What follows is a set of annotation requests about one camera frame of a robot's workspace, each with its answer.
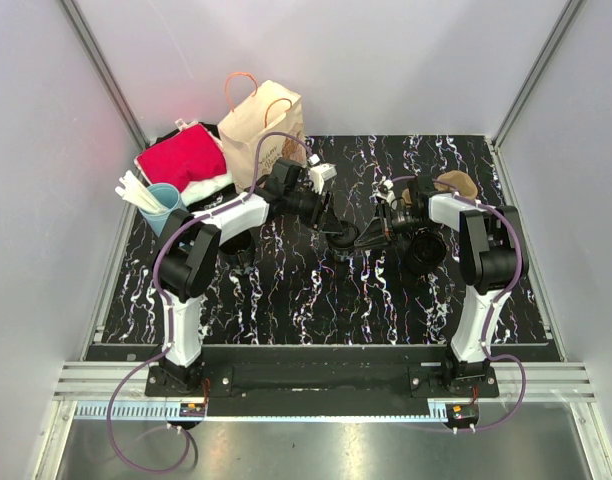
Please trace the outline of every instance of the blue cup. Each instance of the blue cup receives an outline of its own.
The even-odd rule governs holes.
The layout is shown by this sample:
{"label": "blue cup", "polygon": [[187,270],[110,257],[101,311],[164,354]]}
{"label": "blue cup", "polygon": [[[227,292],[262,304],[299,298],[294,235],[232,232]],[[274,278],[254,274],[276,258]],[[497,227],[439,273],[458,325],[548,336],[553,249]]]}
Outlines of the blue cup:
{"label": "blue cup", "polygon": [[168,220],[170,213],[173,210],[188,210],[186,210],[186,207],[182,202],[182,196],[180,195],[179,190],[169,183],[155,183],[148,187],[148,191],[152,193],[159,203],[161,203],[167,209],[164,213],[158,213],[156,215],[144,212],[141,208],[139,209],[139,213],[141,213],[144,220],[148,222],[150,228],[152,228],[153,232],[155,232],[155,235],[159,237],[164,229],[164,225],[166,225],[166,221]]}

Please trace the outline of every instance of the white chopsticks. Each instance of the white chopsticks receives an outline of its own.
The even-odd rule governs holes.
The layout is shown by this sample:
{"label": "white chopsticks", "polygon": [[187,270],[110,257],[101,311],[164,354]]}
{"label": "white chopsticks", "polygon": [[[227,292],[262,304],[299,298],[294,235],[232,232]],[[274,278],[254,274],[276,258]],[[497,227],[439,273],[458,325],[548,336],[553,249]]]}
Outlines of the white chopsticks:
{"label": "white chopsticks", "polygon": [[119,179],[119,183],[124,185],[124,188],[115,188],[117,195],[122,197],[123,200],[141,208],[144,212],[157,215],[168,210],[142,185],[142,182],[130,170]]}

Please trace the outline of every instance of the white wall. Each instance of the white wall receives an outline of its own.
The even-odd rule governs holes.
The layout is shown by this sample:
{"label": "white wall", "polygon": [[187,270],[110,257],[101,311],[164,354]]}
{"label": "white wall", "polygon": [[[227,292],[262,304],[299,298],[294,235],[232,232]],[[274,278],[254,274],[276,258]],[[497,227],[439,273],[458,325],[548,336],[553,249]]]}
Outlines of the white wall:
{"label": "white wall", "polygon": [[492,135],[565,0],[79,3],[152,138],[219,121],[241,70],[301,93],[309,134]]}
{"label": "white wall", "polygon": [[502,146],[566,352],[612,437],[612,1],[587,2]]}
{"label": "white wall", "polygon": [[0,479],[79,353],[134,148],[57,2],[0,0]]}

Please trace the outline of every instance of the white folded item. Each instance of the white folded item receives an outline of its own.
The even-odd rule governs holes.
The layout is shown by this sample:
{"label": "white folded item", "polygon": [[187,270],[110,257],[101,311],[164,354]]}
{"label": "white folded item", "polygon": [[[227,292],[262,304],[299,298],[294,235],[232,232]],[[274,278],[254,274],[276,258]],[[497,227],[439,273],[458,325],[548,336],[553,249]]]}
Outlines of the white folded item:
{"label": "white folded item", "polygon": [[182,192],[182,202],[189,206],[191,203],[210,197],[213,193],[220,191],[231,183],[233,183],[233,177],[230,172],[201,182],[190,182]]}

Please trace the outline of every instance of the red cloth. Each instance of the red cloth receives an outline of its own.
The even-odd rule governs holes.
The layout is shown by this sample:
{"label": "red cloth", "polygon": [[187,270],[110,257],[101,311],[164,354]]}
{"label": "red cloth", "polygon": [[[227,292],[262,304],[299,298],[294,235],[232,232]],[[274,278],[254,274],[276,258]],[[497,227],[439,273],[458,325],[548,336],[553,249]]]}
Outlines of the red cloth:
{"label": "red cloth", "polygon": [[151,183],[170,183],[182,192],[189,182],[226,173],[224,154],[202,125],[153,145],[137,157]]}

